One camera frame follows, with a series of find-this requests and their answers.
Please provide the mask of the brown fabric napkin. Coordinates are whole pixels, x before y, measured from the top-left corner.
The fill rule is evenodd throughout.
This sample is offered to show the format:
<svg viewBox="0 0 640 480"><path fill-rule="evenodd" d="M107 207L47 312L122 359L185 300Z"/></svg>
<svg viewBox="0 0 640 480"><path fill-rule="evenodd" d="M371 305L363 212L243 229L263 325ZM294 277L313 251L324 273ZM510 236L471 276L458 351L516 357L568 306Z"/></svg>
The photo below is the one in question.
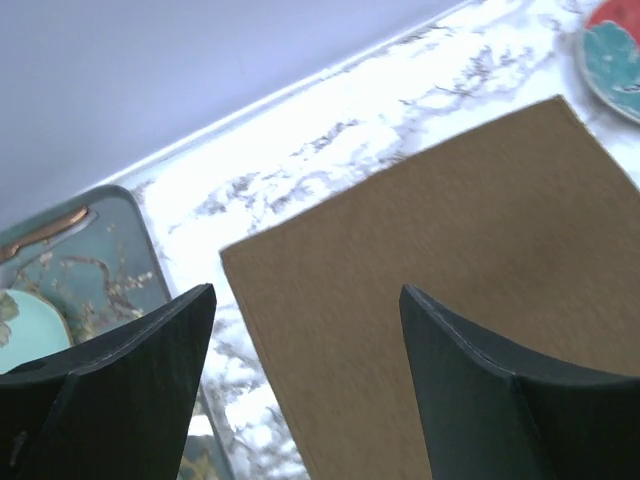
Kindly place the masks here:
<svg viewBox="0 0 640 480"><path fill-rule="evenodd" d="M639 193L560 96L221 259L313 479L436 479L404 343L406 285L526 348L639 381Z"/></svg>

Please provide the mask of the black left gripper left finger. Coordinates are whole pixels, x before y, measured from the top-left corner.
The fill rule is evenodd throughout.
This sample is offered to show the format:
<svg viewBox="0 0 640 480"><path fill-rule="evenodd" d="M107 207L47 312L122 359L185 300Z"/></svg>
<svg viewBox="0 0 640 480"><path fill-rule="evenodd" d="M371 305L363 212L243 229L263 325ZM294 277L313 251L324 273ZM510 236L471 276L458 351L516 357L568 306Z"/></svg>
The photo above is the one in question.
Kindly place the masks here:
<svg viewBox="0 0 640 480"><path fill-rule="evenodd" d="M1 377L4 479L177 477L216 310L198 285Z"/></svg>

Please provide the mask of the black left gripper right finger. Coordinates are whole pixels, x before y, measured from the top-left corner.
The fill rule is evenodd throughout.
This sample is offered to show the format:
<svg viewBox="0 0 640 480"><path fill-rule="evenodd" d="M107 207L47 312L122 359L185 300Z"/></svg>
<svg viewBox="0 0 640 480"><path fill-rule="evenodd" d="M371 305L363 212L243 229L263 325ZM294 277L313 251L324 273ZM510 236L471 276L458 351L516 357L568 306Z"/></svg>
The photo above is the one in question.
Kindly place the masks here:
<svg viewBox="0 0 640 480"><path fill-rule="evenodd" d="M406 285L399 299L436 479L635 479L639 381L561 361Z"/></svg>

